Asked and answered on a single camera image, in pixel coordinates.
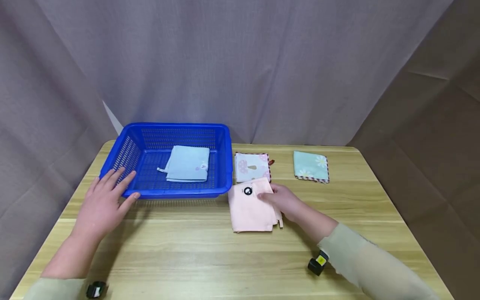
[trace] finger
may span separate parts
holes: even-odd
[[[112,176],[113,173],[115,173],[115,169],[109,170],[109,171],[102,177],[102,179],[100,179],[100,182],[96,185],[95,190],[99,190],[99,189],[103,188],[103,186],[105,185],[105,182],[107,182],[107,181],[110,179],[110,176]]]
[[[118,196],[120,197],[123,194],[123,192],[128,188],[128,185],[133,180],[133,178],[135,178],[136,174],[137,172],[135,171],[130,172],[130,174],[128,174],[127,177],[125,177],[122,181],[120,181],[120,183],[117,184],[117,186],[115,187],[115,189],[113,189],[113,191],[117,193]]]
[[[262,200],[262,201],[265,201],[265,202],[273,203],[273,202],[275,202],[275,197],[276,196],[277,195],[272,194],[270,192],[263,192],[263,193],[258,194],[257,198]]]
[[[96,185],[98,184],[99,181],[100,181],[100,177],[98,177],[98,176],[95,177],[95,179],[93,179],[92,183],[88,187],[88,190],[87,190],[87,193],[85,194],[85,197],[88,197],[93,193],[93,191],[95,190],[95,187],[96,187]]]
[[[279,190],[285,187],[284,185],[276,184],[276,183],[271,183],[270,186],[272,187],[272,190],[274,192],[278,192]]]
[[[137,201],[137,199],[140,198],[140,193],[139,192],[134,192],[131,194],[119,207],[119,212],[122,215],[126,215],[127,212],[129,211],[130,207]]]
[[[124,171],[125,171],[125,168],[121,167],[115,173],[113,173],[113,175],[110,176],[110,178],[105,183],[105,189],[107,189],[108,191],[113,190],[113,188],[115,187],[115,184],[117,184],[118,179],[120,178],[120,176]]]

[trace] yellow sticker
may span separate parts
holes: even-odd
[[[321,255],[317,257],[316,261],[322,266],[327,263],[327,260]]]

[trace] right hand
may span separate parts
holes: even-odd
[[[272,193],[260,193],[258,199],[270,203],[285,214],[287,219],[297,222],[301,211],[308,207],[300,200],[288,187],[280,184],[271,183]]]

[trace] wooden table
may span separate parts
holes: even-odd
[[[107,142],[28,268],[11,299],[21,299],[67,238],[85,191],[100,173]],[[293,150],[328,157],[330,183],[293,176]],[[452,299],[362,155],[351,147],[233,144],[269,153],[276,183],[413,269],[441,299]],[[331,266],[306,269],[314,243],[290,222],[272,233],[232,232],[226,195],[216,199],[138,201],[101,243],[89,278],[109,283],[106,299],[368,299]]]

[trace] white daisy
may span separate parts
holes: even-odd
[[[299,171],[299,176],[302,176],[302,177],[312,177],[313,174],[310,173],[309,171],[305,170],[305,169],[302,169]]]
[[[317,166],[326,168],[327,167],[327,159],[324,156],[317,156],[315,159],[315,162],[317,162]]]

